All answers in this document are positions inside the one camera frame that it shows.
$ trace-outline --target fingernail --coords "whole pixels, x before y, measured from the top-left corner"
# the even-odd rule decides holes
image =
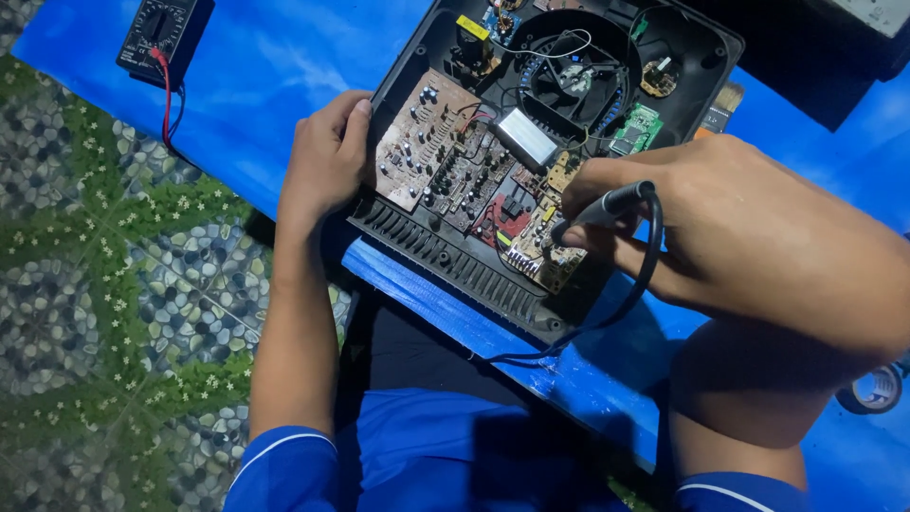
[[[585,249],[584,231],[577,226],[567,229],[562,234],[562,245],[575,249]]]
[[[368,99],[361,99],[360,101],[358,101],[355,108],[357,110],[363,112],[367,116],[373,115],[373,105],[371,103],[369,103]]]

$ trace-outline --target cooling fan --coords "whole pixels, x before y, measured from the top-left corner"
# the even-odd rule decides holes
[[[536,52],[559,57],[535,59],[539,64],[521,95],[532,117],[560,118],[547,124],[565,138],[584,138],[606,120],[628,81],[625,66],[595,45],[571,53],[586,42],[586,36],[569,31],[542,41]]]

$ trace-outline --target person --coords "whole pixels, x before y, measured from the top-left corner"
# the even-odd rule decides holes
[[[225,510],[625,509],[560,452],[552,430],[495,398],[369,390],[355,411],[354,455],[342,449],[319,237],[361,182],[368,98],[346,92],[297,124],[252,375],[251,441]],[[910,341],[910,245],[729,136],[589,160],[565,190],[565,217],[643,178],[656,184],[666,226],[649,289],[711,317],[671,369],[675,506],[808,510],[800,441],[834,391],[900,358]],[[645,250],[592,226],[563,240],[630,276]],[[342,482],[349,470],[354,487]]]

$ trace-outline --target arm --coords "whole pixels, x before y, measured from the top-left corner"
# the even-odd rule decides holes
[[[325,216],[359,185],[371,113],[368,97],[367,92],[349,91],[297,125],[278,202],[268,319],[253,371],[251,441],[283,425],[332,435],[338,336],[319,235]]]
[[[805,489],[799,442],[844,383],[910,342],[910,246],[742,141],[715,136],[591,160],[571,219],[606,190],[653,179],[666,247],[650,289],[713,317],[672,366],[682,476],[733,471]],[[635,275],[644,246],[583,226],[563,241]]]

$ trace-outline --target white stripe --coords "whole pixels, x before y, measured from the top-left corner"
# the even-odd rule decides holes
[[[747,504],[747,505],[751,505],[751,506],[753,506],[753,507],[755,507],[755,508],[761,510],[762,512],[774,512],[774,511],[771,510],[770,508],[768,508],[768,507],[762,505],[761,503],[755,501],[754,499],[750,499],[750,498],[745,497],[745,496],[743,496],[743,495],[741,495],[741,494],[734,493],[733,491],[728,490],[728,489],[724,489],[723,487],[707,486],[707,485],[705,485],[705,484],[689,484],[688,486],[682,486],[682,487],[680,487],[679,490],[677,490],[676,492],[684,491],[684,490],[686,490],[686,489],[707,489],[707,490],[709,490],[709,491],[719,492],[719,493],[725,494],[725,495],[727,495],[727,496],[729,496],[729,497],[735,497],[736,499],[742,501],[743,503],[745,503],[745,504]]]
[[[276,441],[276,442],[272,443],[271,445],[269,445],[268,448],[266,448],[265,450],[262,450],[261,452],[259,452],[259,455],[253,457],[252,460],[250,460],[249,462],[247,462],[247,465],[246,465],[246,466],[241,467],[241,468],[240,468],[240,472],[237,473],[237,476],[234,477],[234,481],[231,482],[230,487],[228,487],[227,490],[230,491],[230,488],[233,487],[234,484],[236,484],[237,481],[240,479],[240,475],[243,475],[244,470],[247,469],[251,464],[253,464],[254,462],[256,462],[256,459],[258,459],[258,458],[260,458],[261,456],[263,456],[263,455],[265,455],[266,453],[268,453],[268,450],[274,448],[275,446],[280,445],[281,443],[284,443],[285,441],[290,441],[291,439],[299,439],[299,438],[301,438],[301,437],[318,437],[319,439],[325,439],[325,440],[332,446],[332,448],[335,448],[335,445],[334,445],[331,441],[329,441],[329,439],[328,439],[327,437],[325,437],[324,435],[319,435],[319,434],[294,434],[294,435],[289,435],[289,436],[287,436],[287,437],[283,437],[283,438],[279,439],[278,441]]]

